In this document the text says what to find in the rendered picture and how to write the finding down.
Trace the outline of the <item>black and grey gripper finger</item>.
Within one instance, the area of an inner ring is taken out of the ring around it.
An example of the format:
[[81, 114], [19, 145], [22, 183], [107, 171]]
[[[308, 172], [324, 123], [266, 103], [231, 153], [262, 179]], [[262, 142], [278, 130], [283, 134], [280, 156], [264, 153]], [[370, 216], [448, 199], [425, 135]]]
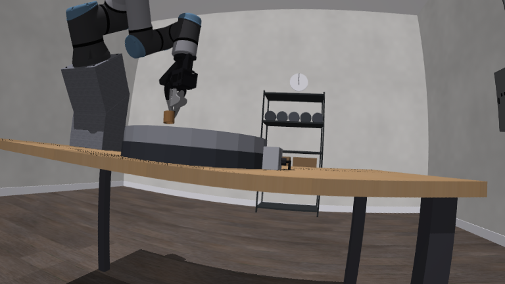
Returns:
[[177, 89], [173, 88], [169, 79], [164, 85], [164, 94], [168, 105], [168, 110], [174, 111], [173, 107], [180, 102], [180, 97], [177, 95]]
[[185, 98], [186, 92], [187, 92], [186, 89], [180, 89], [180, 91], [177, 92], [178, 96], [180, 97], [180, 102], [174, 106], [175, 117], [177, 116], [180, 107], [187, 104], [187, 99]]

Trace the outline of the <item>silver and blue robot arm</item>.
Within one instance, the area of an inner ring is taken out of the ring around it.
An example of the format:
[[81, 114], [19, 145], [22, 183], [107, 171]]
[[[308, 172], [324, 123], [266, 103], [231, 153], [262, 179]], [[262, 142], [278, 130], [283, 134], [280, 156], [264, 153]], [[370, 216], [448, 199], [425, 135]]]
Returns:
[[73, 67], [109, 59], [103, 35], [127, 29], [126, 51], [135, 59], [170, 48], [172, 56], [178, 53], [197, 56], [200, 17], [182, 13], [177, 22], [153, 30], [149, 0], [105, 0], [100, 5], [94, 1], [68, 8], [66, 18], [73, 46]]

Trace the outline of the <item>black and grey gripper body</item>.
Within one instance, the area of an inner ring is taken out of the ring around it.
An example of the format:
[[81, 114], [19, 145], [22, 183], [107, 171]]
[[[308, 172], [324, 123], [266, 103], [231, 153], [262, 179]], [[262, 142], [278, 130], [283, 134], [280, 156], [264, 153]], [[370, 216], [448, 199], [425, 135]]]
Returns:
[[197, 57], [190, 53], [178, 53], [174, 55], [174, 60], [177, 62], [178, 67], [168, 75], [169, 82], [173, 88], [176, 88], [178, 91], [180, 91], [180, 89], [190, 90], [196, 88], [198, 74], [192, 70], [193, 61], [196, 59]]

